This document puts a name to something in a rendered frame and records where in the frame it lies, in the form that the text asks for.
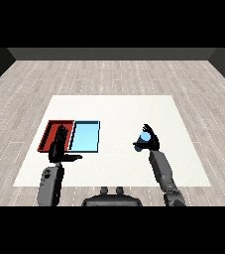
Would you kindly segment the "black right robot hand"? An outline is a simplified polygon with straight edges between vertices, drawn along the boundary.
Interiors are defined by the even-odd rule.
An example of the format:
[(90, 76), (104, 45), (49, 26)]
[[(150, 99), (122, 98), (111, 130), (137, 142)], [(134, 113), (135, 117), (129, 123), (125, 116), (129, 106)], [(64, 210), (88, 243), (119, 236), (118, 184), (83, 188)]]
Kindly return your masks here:
[(154, 133), (153, 129), (148, 124), (145, 124), (143, 127), (143, 132), (148, 133), (150, 135), (150, 139), (145, 142), (142, 142), (142, 141), (134, 142), (134, 145), (141, 149), (149, 149), (150, 151), (158, 151), (160, 149), (160, 141), (158, 136)]

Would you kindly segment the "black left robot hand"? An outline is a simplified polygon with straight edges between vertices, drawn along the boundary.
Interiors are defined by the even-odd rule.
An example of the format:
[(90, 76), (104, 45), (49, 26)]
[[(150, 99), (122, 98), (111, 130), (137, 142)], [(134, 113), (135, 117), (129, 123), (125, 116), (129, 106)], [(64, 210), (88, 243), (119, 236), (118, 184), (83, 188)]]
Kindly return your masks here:
[(68, 130), (59, 125), (56, 129), (55, 139), (52, 141), (49, 148), (49, 161), (51, 163), (74, 162), (81, 159), (81, 155), (69, 155), (64, 152)]

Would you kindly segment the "light blue shallow open box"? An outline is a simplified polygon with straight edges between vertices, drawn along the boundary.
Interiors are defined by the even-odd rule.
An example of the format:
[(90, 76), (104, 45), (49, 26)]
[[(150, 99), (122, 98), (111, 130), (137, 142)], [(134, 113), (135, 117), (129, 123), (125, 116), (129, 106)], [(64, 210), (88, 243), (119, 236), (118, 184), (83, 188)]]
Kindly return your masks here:
[(76, 120), (67, 150), (70, 153), (97, 153), (99, 130), (100, 122), (98, 120)]

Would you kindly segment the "small blue can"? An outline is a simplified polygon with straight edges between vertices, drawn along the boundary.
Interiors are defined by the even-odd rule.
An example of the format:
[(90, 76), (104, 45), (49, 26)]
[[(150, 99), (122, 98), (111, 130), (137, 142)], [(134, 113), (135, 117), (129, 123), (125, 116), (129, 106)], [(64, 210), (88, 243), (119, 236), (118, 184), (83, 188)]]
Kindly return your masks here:
[(135, 150), (137, 152), (141, 152), (143, 149), (149, 149), (149, 141), (151, 139), (151, 135), (148, 132), (142, 132), (134, 145)]

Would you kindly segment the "dark grey robot body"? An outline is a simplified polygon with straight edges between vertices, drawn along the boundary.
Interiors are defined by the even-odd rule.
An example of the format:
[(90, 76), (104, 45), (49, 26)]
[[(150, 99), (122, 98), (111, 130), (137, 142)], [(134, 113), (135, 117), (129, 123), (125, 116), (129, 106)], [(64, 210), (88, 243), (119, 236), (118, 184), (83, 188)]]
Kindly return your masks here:
[(122, 187), (117, 187), (115, 194), (109, 194), (108, 187), (102, 187), (99, 195), (86, 198), (82, 206), (142, 206), (142, 203), (138, 198), (125, 195)]

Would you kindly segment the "red shallow open box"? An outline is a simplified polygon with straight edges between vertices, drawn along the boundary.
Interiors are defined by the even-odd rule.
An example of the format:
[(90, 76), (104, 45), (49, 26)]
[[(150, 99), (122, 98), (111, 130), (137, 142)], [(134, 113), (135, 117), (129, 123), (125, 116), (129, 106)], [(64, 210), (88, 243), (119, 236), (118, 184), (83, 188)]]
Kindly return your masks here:
[(51, 146), (51, 142), (56, 137), (56, 130), (59, 126), (64, 127), (67, 130), (66, 141), (64, 144), (64, 151), (68, 151), (68, 143), (70, 139), (70, 134), (73, 128), (73, 120), (50, 120), (47, 124), (43, 137), (41, 139), (40, 145), (37, 149), (40, 153), (47, 153)]

